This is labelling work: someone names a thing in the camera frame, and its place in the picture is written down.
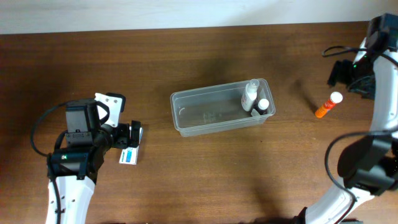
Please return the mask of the orange tube white cap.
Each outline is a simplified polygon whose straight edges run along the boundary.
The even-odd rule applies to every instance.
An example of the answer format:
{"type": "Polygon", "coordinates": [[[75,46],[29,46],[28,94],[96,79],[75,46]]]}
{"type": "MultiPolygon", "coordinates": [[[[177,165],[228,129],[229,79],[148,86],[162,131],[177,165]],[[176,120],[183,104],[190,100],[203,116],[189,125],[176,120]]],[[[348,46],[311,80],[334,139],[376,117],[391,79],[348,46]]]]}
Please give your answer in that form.
{"type": "Polygon", "coordinates": [[[340,92],[334,91],[331,93],[329,99],[324,102],[324,104],[316,110],[315,116],[317,118],[322,118],[326,115],[332,108],[334,108],[338,103],[343,101],[343,95],[340,92]]]}

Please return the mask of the dark bottle white cap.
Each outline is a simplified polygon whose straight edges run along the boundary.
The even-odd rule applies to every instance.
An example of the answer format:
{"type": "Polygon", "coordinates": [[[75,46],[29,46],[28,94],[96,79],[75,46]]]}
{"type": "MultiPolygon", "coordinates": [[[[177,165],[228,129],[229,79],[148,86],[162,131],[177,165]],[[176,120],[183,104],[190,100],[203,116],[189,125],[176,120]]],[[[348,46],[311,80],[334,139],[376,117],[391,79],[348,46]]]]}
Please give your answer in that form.
{"type": "Polygon", "coordinates": [[[260,99],[256,105],[256,111],[260,114],[266,114],[270,103],[266,98],[260,99]]]}

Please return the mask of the white spray bottle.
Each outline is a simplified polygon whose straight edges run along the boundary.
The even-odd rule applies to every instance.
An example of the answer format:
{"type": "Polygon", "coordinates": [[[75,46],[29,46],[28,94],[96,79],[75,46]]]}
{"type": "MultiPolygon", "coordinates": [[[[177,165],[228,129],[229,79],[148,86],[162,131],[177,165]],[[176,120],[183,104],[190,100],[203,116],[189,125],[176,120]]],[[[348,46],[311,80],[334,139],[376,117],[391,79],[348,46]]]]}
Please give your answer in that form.
{"type": "Polygon", "coordinates": [[[259,80],[252,79],[249,83],[246,84],[242,98],[241,105],[244,111],[250,111],[254,101],[257,98],[257,90],[259,88],[259,80]]]}

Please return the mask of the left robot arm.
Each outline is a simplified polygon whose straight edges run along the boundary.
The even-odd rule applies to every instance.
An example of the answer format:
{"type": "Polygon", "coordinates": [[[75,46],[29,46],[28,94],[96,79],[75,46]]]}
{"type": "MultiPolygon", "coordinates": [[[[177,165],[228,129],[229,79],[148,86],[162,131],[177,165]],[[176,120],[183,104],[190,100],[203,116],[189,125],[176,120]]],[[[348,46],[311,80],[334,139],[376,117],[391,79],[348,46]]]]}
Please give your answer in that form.
{"type": "Polygon", "coordinates": [[[143,128],[120,123],[122,95],[100,95],[66,103],[67,130],[47,157],[47,223],[84,223],[105,154],[121,150],[120,164],[136,165],[143,128]]]}

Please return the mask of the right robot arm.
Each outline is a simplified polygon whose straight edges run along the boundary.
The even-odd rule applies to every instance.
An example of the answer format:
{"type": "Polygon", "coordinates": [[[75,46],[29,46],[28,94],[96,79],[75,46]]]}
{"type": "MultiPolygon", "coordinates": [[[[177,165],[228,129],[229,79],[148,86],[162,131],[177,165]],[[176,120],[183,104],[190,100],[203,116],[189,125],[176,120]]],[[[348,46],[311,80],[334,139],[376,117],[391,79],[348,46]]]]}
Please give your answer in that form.
{"type": "Polygon", "coordinates": [[[397,190],[397,16],[370,20],[358,48],[334,46],[335,55],[356,53],[334,64],[328,85],[342,83],[351,93],[373,100],[369,131],[343,134],[325,152],[325,170],[333,185],[293,223],[346,223],[364,202],[397,190]]]}

